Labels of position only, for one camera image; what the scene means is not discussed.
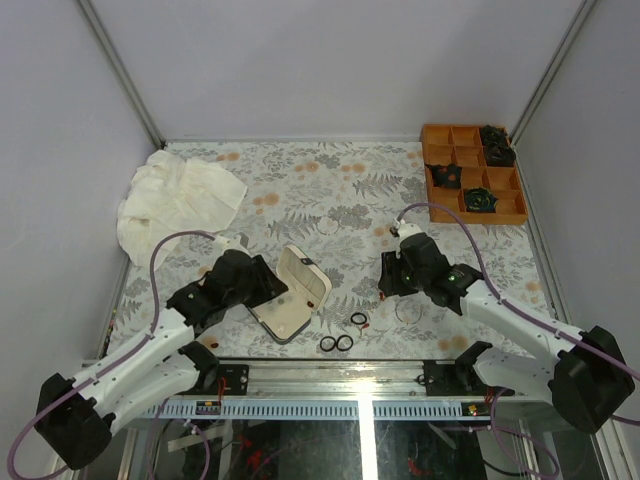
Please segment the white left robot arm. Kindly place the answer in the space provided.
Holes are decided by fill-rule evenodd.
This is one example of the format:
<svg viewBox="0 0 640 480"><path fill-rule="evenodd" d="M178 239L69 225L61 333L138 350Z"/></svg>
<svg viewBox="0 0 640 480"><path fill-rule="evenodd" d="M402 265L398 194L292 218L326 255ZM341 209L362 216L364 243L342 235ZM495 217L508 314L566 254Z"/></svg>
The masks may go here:
<svg viewBox="0 0 640 480"><path fill-rule="evenodd" d="M217 390L219 361L199 335L229 309L261 306L287 290L262 256L225 251L202 280L169 298L149 329L72 378L56 373L47 379L36 431L67 467L86 467L151 406L178 393Z"/></svg>

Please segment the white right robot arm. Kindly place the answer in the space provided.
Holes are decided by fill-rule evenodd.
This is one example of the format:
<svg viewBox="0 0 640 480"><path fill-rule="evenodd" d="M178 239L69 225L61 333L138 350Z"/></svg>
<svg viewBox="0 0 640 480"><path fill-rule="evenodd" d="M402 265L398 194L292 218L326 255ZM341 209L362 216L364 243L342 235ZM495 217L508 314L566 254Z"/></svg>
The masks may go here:
<svg viewBox="0 0 640 480"><path fill-rule="evenodd" d="M482 323L524 350L513 355L477 342L457 360L458 387L478 394L505 387L553 406L575 429L593 434L635 390L615 337L596 326L584 331L537 319L489 285L466 264L452 264L434 239L414 224L391 230L395 250L381 255L378 287L385 297L422 293L439 307Z"/></svg>

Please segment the cream and navy jewelry box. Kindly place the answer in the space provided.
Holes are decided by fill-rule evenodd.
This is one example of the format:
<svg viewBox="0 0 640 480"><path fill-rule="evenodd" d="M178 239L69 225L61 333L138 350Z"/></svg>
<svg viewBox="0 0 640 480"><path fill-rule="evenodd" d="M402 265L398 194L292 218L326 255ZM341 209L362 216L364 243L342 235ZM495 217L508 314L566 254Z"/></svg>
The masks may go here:
<svg viewBox="0 0 640 480"><path fill-rule="evenodd" d="M332 283L295 245L283 248L275 275L289 287L289 291L263 305L248 308L248 311L276 343L286 344L304 330L312 314L324 306ZM279 304L279 299L284 299L285 303ZM307 306L307 301L312 301L314 306ZM286 327L284 332L278 331L280 325Z"/></svg>

